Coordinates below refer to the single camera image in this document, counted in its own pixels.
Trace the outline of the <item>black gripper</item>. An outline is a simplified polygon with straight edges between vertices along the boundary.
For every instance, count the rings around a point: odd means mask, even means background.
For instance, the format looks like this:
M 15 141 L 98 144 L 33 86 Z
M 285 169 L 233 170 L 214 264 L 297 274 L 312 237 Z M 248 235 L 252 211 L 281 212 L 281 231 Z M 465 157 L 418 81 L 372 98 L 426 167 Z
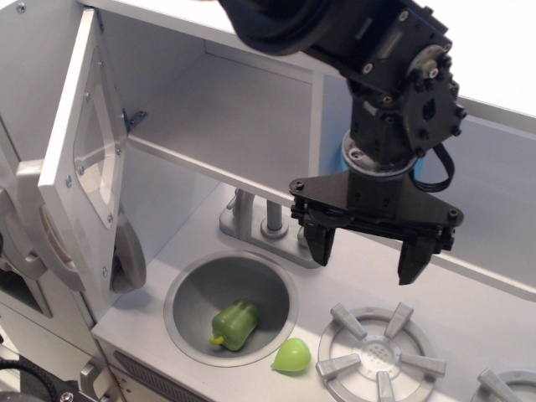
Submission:
M 452 247 L 464 219 L 460 209 L 419 190 L 408 175 L 375 181 L 345 171 L 295 179 L 289 190 L 292 216 L 316 263 L 329 262 L 337 229 L 399 240 L 401 286 L 415 282 L 436 250 Z

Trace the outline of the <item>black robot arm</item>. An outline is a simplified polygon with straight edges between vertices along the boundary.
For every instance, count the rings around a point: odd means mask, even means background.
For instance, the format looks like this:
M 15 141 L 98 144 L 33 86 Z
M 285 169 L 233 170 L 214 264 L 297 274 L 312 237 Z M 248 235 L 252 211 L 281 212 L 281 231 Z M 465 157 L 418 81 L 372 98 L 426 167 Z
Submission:
M 446 26 L 412 1 L 224 1 L 240 40 L 263 54 L 302 52 L 348 82 L 353 109 L 343 139 L 347 170 L 290 184 L 292 216 L 312 258 L 326 265 L 336 229 L 399 240 L 409 285 L 454 243 L 462 212 L 436 197 L 455 165 L 444 143 L 466 117 L 451 73 Z M 425 183 L 417 162 L 433 152 L 447 179 Z

